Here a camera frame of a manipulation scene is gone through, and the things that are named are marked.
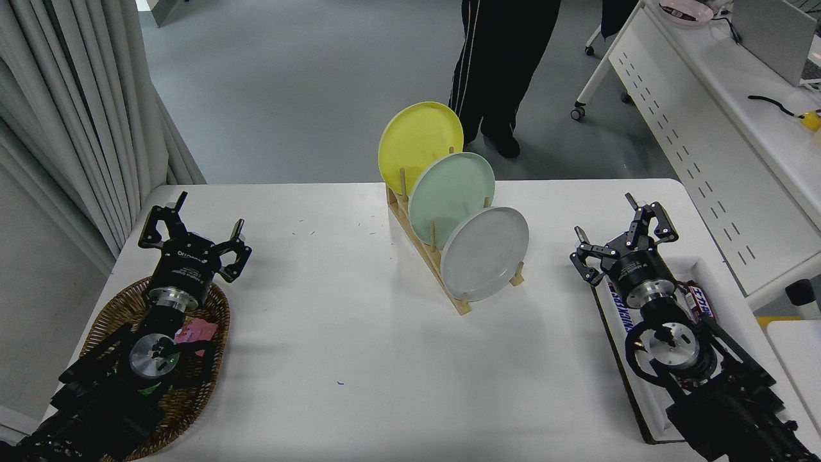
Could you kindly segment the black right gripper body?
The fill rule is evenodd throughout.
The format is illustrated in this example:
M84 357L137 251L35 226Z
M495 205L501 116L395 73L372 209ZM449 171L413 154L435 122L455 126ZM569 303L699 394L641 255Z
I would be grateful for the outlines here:
M608 248L618 257L607 259L605 274L621 296L629 296L637 287L660 289L666 295L675 291L672 272L657 252L657 243L642 242L636 248L627 248L625 242L610 242Z

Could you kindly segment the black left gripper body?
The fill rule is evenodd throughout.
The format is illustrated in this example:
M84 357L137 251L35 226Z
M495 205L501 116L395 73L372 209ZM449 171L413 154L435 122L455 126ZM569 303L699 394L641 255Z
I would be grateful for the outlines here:
M183 236L162 243L162 255L149 281L149 290L175 289L204 301L214 275L222 267L215 243L201 236Z

